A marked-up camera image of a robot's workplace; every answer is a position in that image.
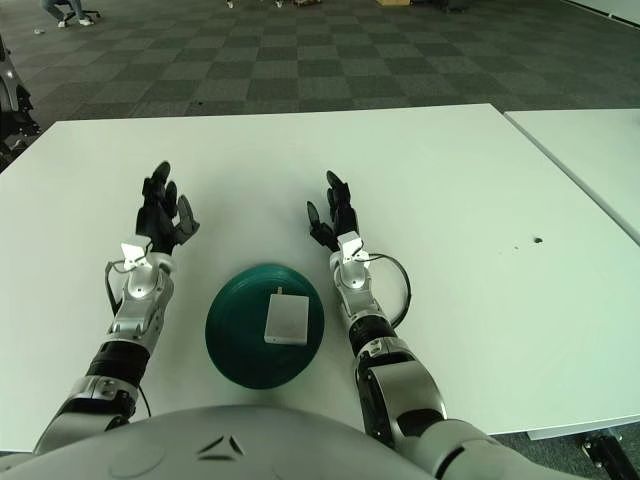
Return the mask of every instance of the floor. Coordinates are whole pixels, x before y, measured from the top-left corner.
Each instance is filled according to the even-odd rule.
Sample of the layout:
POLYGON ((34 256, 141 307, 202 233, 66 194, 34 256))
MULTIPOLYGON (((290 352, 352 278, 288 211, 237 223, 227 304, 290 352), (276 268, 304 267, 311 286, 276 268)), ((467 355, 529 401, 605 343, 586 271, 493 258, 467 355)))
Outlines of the floor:
POLYGON ((44 128, 477 102, 501 111, 640 106, 640 30, 561 0, 476 0, 464 14, 374 0, 84 6, 103 18, 66 30, 35 0, 0 6, 0 31, 44 128))

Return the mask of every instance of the person's leg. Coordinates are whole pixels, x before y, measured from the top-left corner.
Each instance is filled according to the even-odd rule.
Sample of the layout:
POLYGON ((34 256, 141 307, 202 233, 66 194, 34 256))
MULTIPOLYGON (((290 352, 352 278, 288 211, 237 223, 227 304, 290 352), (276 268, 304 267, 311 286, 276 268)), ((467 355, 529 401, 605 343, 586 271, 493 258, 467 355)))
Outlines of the person's leg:
POLYGON ((84 14, 84 11, 82 10, 82 4, 80 3, 80 0, 69 0, 69 3, 71 4, 71 8, 73 8, 73 11, 76 12, 76 17, 78 17, 78 20, 84 20, 85 18, 87 18, 84 14))
POLYGON ((56 7, 55 0, 40 0, 40 5, 42 5, 42 8, 49 12, 53 17, 55 17, 58 22, 64 20, 64 13, 62 13, 62 11, 58 7, 56 7))

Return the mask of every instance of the black cable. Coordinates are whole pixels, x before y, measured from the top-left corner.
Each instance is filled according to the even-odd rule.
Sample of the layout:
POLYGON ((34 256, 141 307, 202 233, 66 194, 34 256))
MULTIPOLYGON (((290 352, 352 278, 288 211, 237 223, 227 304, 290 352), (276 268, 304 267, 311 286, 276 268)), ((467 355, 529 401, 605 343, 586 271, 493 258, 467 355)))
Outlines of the black cable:
POLYGON ((134 268, 132 268, 131 270, 118 270, 118 269, 116 268, 116 265, 118 265, 118 264, 120 264, 120 263, 124 264, 124 260, 120 260, 120 261, 117 261, 117 262, 113 262, 113 269, 114 269, 117 273, 119 273, 120 275, 126 275, 126 274, 127 274, 127 273, 129 273, 131 270, 135 270, 135 267, 134 267, 134 268))
POLYGON ((398 328, 398 326, 404 320, 404 317, 407 316, 407 312, 409 312, 409 306, 411 305, 412 294, 411 294, 411 281, 409 280, 409 274, 407 273, 405 268, 402 266, 402 264, 398 260, 396 260, 395 258, 389 255, 385 255, 384 253, 372 253, 370 255, 371 256, 368 260, 358 259, 356 260, 356 262, 361 262, 361 263, 375 262, 376 260, 380 260, 381 258, 384 258, 392 262, 398 268, 398 270, 400 270, 400 273, 402 273, 402 276, 404 277, 404 282, 407 286, 407 296, 405 298, 404 306, 402 307, 402 310, 400 311, 398 316, 394 318, 393 321, 391 322, 391 326, 393 328, 398 328))
POLYGON ((147 407, 147 414, 149 415, 149 418, 151 418, 151 408, 149 408, 149 402, 147 401, 147 396, 144 394, 144 390, 142 390, 142 387, 138 387, 138 390, 140 390, 140 395, 142 395, 144 404, 147 407))
POLYGON ((104 269, 104 286, 107 289, 107 297, 109 298, 109 305, 111 305, 111 311, 115 316, 118 313, 118 309, 120 305, 116 302, 116 298, 113 296, 113 291, 111 290, 111 285, 109 284, 109 273, 111 273, 111 269, 115 267, 115 264, 119 262, 107 262, 107 267, 104 269))

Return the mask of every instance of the black robotic finger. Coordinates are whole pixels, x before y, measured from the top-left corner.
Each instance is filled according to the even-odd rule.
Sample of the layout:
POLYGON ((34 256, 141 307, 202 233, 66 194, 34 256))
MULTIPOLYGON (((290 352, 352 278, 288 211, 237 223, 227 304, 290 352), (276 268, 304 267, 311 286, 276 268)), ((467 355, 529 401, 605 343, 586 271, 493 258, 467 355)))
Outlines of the black robotic finger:
POLYGON ((169 218, 174 218, 178 213, 176 199, 178 198, 178 187, 174 182, 169 182, 162 199, 162 205, 169 218))
POLYGON ((175 240, 182 245, 195 235, 200 228, 200 224, 193 218, 191 205, 184 195, 181 195, 178 199, 178 214, 180 216, 180 222, 176 226, 175 240))
POLYGON ((311 202, 307 202, 307 215, 309 216, 309 223, 311 224, 309 233, 311 237, 323 247, 329 247, 332 252, 337 252, 338 240, 336 234, 326 223, 320 222, 320 215, 318 209, 311 202))
POLYGON ((167 183, 170 173, 171 165, 169 165, 169 162, 162 162, 153 172, 153 178, 159 179, 162 182, 162 185, 164 185, 165 183, 167 183))
POLYGON ((333 229, 337 236, 348 232, 358 232, 358 216, 351 207, 349 185, 344 183, 332 171, 327 172, 327 181, 331 188, 327 191, 333 229))
POLYGON ((307 202, 307 215, 309 215, 309 223, 312 227, 320 223, 320 214, 318 213, 318 209, 311 202, 307 202))

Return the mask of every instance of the green plate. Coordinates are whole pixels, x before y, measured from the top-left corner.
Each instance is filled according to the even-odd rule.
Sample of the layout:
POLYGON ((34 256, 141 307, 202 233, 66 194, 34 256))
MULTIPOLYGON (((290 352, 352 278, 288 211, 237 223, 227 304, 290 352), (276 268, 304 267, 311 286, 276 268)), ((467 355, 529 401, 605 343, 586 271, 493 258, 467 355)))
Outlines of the green plate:
POLYGON ((248 388, 274 388, 306 368, 324 332, 322 302, 311 283, 290 268, 261 265, 227 283, 211 304, 205 338, 214 365, 229 380, 248 388), (309 297, 307 345, 264 341, 269 300, 282 293, 309 297))

